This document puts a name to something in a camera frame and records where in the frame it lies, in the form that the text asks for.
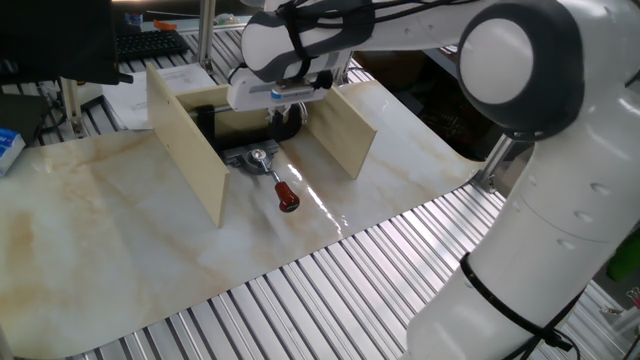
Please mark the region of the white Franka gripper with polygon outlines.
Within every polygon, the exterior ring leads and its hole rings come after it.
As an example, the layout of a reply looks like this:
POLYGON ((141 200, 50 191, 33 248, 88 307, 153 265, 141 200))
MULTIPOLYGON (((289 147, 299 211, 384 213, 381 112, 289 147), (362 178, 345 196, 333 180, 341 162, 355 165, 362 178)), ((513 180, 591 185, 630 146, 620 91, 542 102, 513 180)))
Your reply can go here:
POLYGON ((318 85, 305 78, 264 82, 249 69, 241 68, 229 78, 227 103, 236 112, 268 109, 269 121, 274 123, 277 117, 282 125, 284 106, 322 100, 328 91, 329 84, 318 85))

